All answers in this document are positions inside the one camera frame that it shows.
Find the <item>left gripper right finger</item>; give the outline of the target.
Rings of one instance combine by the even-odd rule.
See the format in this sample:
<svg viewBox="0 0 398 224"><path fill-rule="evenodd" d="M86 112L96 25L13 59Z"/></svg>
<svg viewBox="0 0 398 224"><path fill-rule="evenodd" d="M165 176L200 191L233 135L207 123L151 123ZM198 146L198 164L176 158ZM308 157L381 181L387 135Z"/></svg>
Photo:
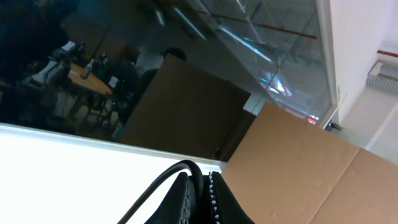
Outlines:
<svg viewBox="0 0 398 224"><path fill-rule="evenodd" d="M243 211L219 172L209 178L210 220L215 224L254 224Z"/></svg>

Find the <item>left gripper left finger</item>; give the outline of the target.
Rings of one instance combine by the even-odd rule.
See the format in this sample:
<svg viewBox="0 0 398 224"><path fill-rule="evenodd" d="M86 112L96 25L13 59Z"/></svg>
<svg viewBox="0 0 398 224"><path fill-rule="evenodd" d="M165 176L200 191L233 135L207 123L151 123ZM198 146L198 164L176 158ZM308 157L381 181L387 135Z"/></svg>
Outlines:
<svg viewBox="0 0 398 224"><path fill-rule="evenodd" d="M145 224L186 224L196 212L195 187L187 173L181 172L157 210Z"/></svg>

